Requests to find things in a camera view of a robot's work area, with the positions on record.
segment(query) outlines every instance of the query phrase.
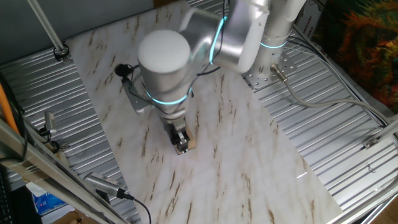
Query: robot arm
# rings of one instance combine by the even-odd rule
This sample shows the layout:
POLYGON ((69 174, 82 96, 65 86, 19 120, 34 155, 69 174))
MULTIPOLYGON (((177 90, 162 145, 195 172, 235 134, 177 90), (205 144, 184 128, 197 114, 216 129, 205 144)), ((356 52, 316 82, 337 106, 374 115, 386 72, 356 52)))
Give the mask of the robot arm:
MULTIPOLYGON (((189 144, 194 137, 186 126, 185 111, 197 71, 210 63, 239 73, 247 72, 266 33, 269 8, 280 2, 297 6, 297 1, 305 2, 231 0, 229 15, 224 18, 193 8, 184 17, 179 32, 156 30, 139 44, 138 60, 146 94, 159 109, 178 154, 194 147, 189 144)), ((290 31, 301 7, 282 8, 285 9, 282 24, 290 26, 290 31)))

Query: metal rod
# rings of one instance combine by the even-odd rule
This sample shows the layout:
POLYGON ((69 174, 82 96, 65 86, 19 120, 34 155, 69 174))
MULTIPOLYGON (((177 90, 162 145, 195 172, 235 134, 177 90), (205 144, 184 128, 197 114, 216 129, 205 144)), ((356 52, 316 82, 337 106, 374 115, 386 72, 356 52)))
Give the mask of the metal rod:
MULTIPOLYGON (((85 183, 40 141, 36 138, 33 140, 35 146, 28 144, 24 162, 5 161, 2 164, 101 224, 109 223, 109 220, 117 224, 127 223, 101 197, 90 191, 85 183)), ((21 136, 0 120, 0 145, 2 146, 0 157, 10 154, 22 155, 23 142, 21 136)))
POLYGON ((47 35, 51 39, 54 47, 59 51, 63 52, 65 47, 63 46, 61 40, 59 39, 58 35, 55 33, 54 29, 52 28, 47 16, 45 16, 43 9, 40 7, 37 0, 27 0, 32 10, 35 12, 37 18, 39 19, 40 23, 42 24, 44 30, 46 31, 47 35))

